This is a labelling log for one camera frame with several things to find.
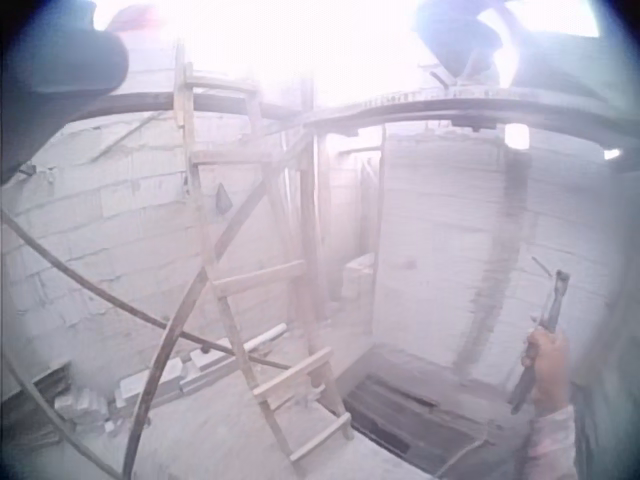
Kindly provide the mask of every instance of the white block wall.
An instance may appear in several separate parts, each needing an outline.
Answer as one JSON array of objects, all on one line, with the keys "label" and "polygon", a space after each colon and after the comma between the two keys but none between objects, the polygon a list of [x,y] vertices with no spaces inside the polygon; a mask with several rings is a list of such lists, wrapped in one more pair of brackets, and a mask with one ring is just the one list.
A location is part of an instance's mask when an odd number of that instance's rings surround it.
[{"label": "white block wall", "polygon": [[[171,91],[173,47],[146,33],[130,33],[131,71],[118,93]],[[162,114],[92,160],[150,113],[91,119],[67,125],[34,157],[38,173],[2,189],[3,208],[61,260],[107,291],[157,318],[169,320],[200,266],[200,240],[185,193],[182,137],[171,112]],[[202,145],[238,140],[246,117],[197,113]],[[216,239],[260,181],[258,167],[203,169],[211,235]],[[233,209],[215,211],[223,184]],[[71,360],[75,379],[107,394],[126,375],[147,368],[162,331],[80,289],[2,228],[6,265],[3,294],[15,304],[4,315],[4,339],[36,376]],[[219,265],[220,277],[283,263],[268,202],[263,201]],[[232,297],[245,338],[287,320],[284,285]],[[215,301],[206,291],[186,329],[224,337]],[[195,348],[180,341],[179,355]]]},{"label": "white block wall", "polygon": [[512,385],[529,315],[551,286],[535,255],[572,274],[560,325],[577,363],[607,321],[625,261],[621,177],[599,147],[560,135],[532,132],[530,163],[509,165],[490,135],[423,130],[389,129],[378,340]]}]

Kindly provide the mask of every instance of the hammer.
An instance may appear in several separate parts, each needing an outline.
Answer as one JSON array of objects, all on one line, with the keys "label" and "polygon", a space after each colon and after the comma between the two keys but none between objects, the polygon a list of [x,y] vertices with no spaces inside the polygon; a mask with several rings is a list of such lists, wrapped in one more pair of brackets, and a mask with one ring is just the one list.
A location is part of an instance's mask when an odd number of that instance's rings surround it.
[{"label": "hammer", "polygon": [[[569,279],[571,275],[567,272],[563,272],[562,270],[558,270],[556,272],[556,283],[553,287],[553,303],[551,304],[551,308],[549,309],[549,315],[540,320],[540,326],[546,329],[551,333],[555,333],[556,327],[558,326],[558,317],[560,316],[560,307],[562,307],[562,299],[567,293],[567,287],[569,286]],[[527,356],[533,357],[535,351],[533,345],[527,346]],[[522,405],[527,400],[527,397],[533,390],[533,387],[536,383],[536,375],[535,370],[533,369],[533,365],[526,367],[520,376],[520,380],[516,384],[513,392],[511,392],[511,397],[509,397],[509,405],[511,405],[511,414],[515,415],[520,411]]]}]

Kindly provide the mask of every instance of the mortar stain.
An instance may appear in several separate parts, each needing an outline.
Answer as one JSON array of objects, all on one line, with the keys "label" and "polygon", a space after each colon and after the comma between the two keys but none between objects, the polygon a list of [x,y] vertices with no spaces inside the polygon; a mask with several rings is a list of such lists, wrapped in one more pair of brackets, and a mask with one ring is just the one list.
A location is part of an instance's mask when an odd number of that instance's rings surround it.
[{"label": "mortar stain", "polygon": [[531,159],[528,154],[504,155],[502,205],[492,229],[491,250],[480,287],[472,300],[474,315],[462,348],[453,362],[463,381],[469,377],[496,326],[515,270],[524,234]]}]

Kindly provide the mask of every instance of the wooden ladder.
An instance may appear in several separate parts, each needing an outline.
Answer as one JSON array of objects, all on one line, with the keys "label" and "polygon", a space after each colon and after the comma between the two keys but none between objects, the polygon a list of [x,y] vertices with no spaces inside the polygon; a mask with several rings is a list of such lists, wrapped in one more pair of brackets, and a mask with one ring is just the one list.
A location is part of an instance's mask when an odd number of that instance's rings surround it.
[{"label": "wooden ladder", "polygon": [[[195,150],[194,102],[193,89],[206,88],[211,90],[225,90],[240,93],[244,96],[251,137],[248,142],[241,142],[230,147],[213,150]],[[258,402],[262,415],[282,450],[290,462],[296,466],[297,462],[314,449],[322,445],[338,430],[345,438],[353,439],[351,430],[351,416],[346,412],[344,403],[338,393],[335,378],[329,360],[331,348],[321,348],[316,330],[317,312],[314,304],[314,294],[317,286],[317,245],[315,244],[315,178],[313,173],[313,137],[303,135],[302,139],[287,150],[279,162],[265,162],[269,152],[260,147],[262,138],[262,113],[260,108],[260,91],[251,82],[236,82],[217,79],[203,75],[195,75],[191,63],[185,61],[184,47],[178,46],[176,54],[176,86],[174,97],[176,121],[182,127],[184,137],[185,161],[190,197],[195,204],[199,216],[200,239],[202,255],[209,282],[213,286],[217,297],[218,309],[222,322],[236,355],[239,368]],[[300,197],[301,197],[301,228],[302,249],[298,248],[291,234],[289,222],[280,195],[277,178],[285,166],[295,166],[296,157],[300,162]],[[262,184],[266,193],[274,218],[280,233],[288,263],[274,268],[223,280],[214,280],[217,263],[216,252],[211,248],[213,242],[208,234],[208,221],[203,207],[203,194],[200,182],[199,168],[202,165],[239,165],[259,164],[262,167]],[[296,260],[304,252],[306,261]],[[247,351],[243,346],[240,330],[234,319],[228,297],[250,289],[265,286],[274,282],[289,282],[291,298],[294,300],[295,313],[302,319],[303,328],[308,341],[309,357],[285,370],[276,378],[260,384],[249,361]],[[309,440],[305,445],[293,450],[287,441],[282,428],[276,418],[276,412],[294,398],[293,394],[286,395],[284,400],[270,403],[276,393],[286,391],[296,380],[309,375],[315,387],[323,386],[323,395],[329,402],[330,408],[338,418],[327,426],[325,430]]]}]

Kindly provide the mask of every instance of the sleeve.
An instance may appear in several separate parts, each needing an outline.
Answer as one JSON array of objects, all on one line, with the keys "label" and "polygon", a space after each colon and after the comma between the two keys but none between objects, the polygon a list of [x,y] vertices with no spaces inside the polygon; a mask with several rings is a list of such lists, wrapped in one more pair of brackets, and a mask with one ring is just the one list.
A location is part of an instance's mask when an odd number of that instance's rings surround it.
[{"label": "sleeve", "polygon": [[573,407],[568,406],[533,421],[527,460],[526,480],[577,480]]}]

